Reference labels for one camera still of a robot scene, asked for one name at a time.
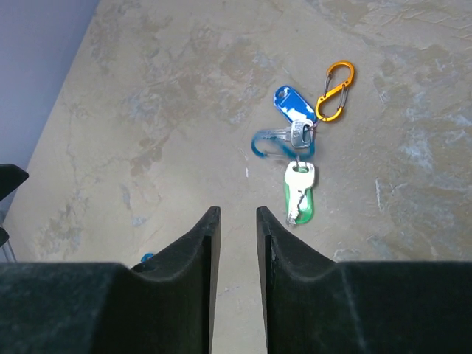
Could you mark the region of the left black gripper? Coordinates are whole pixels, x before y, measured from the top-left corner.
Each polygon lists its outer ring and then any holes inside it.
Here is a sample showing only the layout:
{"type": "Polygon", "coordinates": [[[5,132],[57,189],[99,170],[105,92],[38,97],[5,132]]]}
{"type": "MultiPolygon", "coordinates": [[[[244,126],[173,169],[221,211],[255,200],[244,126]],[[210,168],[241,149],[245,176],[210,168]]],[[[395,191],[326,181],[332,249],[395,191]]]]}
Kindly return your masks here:
{"type": "MultiPolygon", "coordinates": [[[[2,201],[19,188],[28,178],[29,173],[14,164],[1,164],[1,203],[2,201]]],[[[1,246],[10,238],[2,223],[5,211],[1,208],[1,246]]]]}

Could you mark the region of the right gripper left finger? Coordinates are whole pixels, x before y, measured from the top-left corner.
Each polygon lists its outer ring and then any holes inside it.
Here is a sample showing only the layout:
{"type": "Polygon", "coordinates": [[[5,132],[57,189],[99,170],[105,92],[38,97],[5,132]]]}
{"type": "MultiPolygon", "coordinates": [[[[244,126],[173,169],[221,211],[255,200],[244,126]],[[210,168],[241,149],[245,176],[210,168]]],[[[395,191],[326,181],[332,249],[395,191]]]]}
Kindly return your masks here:
{"type": "Polygon", "coordinates": [[[152,258],[1,265],[3,353],[210,353],[221,210],[152,258]]]}

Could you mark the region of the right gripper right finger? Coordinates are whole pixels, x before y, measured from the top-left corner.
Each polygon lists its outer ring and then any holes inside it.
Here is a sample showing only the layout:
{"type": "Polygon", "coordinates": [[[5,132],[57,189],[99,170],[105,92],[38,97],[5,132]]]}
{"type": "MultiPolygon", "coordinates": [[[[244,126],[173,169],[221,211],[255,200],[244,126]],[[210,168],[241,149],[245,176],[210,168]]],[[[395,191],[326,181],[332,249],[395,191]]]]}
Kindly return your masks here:
{"type": "Polygon", "coordinates": [[[469,353],[471,264],[337,263],[259,207],[269,353],[469,353]]]}

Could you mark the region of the key with green tag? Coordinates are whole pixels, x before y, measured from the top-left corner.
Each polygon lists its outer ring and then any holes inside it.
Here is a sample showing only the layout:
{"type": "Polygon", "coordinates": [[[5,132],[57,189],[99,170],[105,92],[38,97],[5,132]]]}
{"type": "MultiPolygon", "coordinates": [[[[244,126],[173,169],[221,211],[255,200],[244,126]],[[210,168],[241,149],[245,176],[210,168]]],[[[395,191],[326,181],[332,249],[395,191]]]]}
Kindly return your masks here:
{"type": "Polygon", "coordinates": [[[313,164],[299,159],[289,162],[284,175],[286,223],[289,226],[306,224],[313,218],[315,181],[313,164]]]}

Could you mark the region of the key with blue tag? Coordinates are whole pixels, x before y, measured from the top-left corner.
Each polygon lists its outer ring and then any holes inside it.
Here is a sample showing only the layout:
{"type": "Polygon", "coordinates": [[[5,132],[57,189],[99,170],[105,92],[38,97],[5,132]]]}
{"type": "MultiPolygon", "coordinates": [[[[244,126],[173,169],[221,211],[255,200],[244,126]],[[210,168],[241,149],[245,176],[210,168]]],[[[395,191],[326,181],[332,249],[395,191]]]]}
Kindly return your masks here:
{"type": "Polygon", "coordinates": [[[286,150],[314,150],[317,118],[310,104],[288,85],[276,90],[273,101],[275,108],[286,118],[288,127],[256,132],[252,146],[255,147],[260,140],[267,140],[286,150]]]}

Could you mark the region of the orange S carabiner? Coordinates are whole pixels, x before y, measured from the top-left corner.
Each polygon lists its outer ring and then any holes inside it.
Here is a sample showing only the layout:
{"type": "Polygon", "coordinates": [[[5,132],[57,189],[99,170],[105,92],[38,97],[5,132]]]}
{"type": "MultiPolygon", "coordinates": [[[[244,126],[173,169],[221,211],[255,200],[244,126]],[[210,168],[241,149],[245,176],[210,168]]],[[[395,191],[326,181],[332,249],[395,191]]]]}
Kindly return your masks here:
{"type": "Polygon", "coordinates": [[[348,91],[351,84],[353,83],[354,76],[355,76],[354,65],[352,65],[351,62],[346,61],[346,60],[340,60],[338,62],[335,62],[327,69],[326,79],[324,82],[324,93],[318,98],[316,102],[316,107],[314,110],[316,118],[318,120],[322,122],[332,122],[338,119],[342,115],[346,101],[347,101],[348,91]],[[343,81],[341,81],[337,86],[330,88],[330,82],[334,76],[335,70],[340,69],[341,67],[348,69],[349,71],[348,76],[343,81]],[[339,95],[340,97],[336,112],[333,115],[327,116],[322,112],[322,106],[326,102],[328,102],[329,99],[335,97],[336,95],[339,95]]]}

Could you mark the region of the light blue S carabiner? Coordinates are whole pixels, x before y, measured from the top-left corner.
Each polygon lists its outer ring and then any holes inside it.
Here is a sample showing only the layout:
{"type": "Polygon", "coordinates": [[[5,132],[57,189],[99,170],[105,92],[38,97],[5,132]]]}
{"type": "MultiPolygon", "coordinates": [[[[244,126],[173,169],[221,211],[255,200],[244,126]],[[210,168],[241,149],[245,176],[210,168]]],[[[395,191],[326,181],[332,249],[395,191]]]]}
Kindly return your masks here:
{"type": "Polygon", "coordinates": [[[153,256],[154,256],[154,253],[146,253],[142,256],[141,262],[143,263],[143,262],[151,259],[153,256]]]}

